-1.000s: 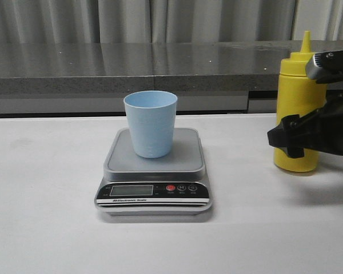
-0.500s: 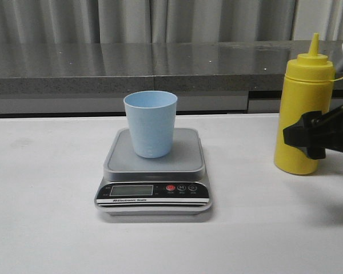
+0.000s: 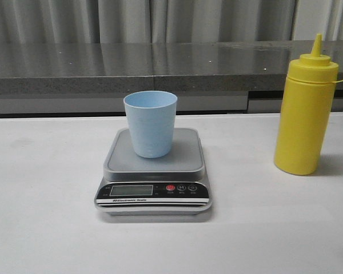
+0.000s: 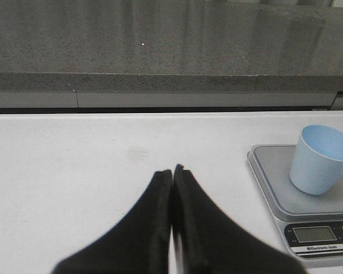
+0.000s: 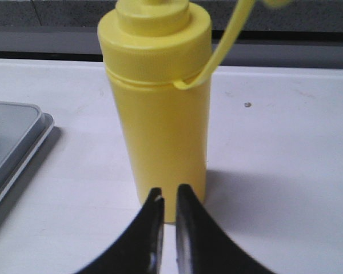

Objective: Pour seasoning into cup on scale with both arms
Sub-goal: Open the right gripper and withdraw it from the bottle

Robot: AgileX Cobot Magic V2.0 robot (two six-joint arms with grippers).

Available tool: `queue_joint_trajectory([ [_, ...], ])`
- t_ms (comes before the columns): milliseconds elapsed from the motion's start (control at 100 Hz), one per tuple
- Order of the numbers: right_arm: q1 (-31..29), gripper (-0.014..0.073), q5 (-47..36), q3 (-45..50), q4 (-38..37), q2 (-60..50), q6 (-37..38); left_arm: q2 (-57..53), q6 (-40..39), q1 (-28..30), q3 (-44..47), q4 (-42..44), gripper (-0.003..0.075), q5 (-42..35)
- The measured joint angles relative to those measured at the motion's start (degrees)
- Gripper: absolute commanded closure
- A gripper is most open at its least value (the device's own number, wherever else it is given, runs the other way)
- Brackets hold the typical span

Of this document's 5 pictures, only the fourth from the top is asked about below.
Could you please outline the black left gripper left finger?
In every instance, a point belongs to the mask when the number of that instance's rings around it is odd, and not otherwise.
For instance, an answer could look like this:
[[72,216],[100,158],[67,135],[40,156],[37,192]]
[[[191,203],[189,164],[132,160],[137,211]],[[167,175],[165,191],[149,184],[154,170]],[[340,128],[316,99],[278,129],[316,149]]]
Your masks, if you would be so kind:
[[171,190],[171,170],[155,172],[111,230],[63,259],[53,273],[168,273]]

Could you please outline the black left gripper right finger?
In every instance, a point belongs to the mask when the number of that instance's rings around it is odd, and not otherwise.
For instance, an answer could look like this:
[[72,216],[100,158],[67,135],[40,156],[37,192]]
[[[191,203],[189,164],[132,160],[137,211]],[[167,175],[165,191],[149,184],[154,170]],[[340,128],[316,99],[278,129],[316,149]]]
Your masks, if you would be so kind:
[[301,263],[246,232],[177,165],[172,225],[178,273],[305,273]]

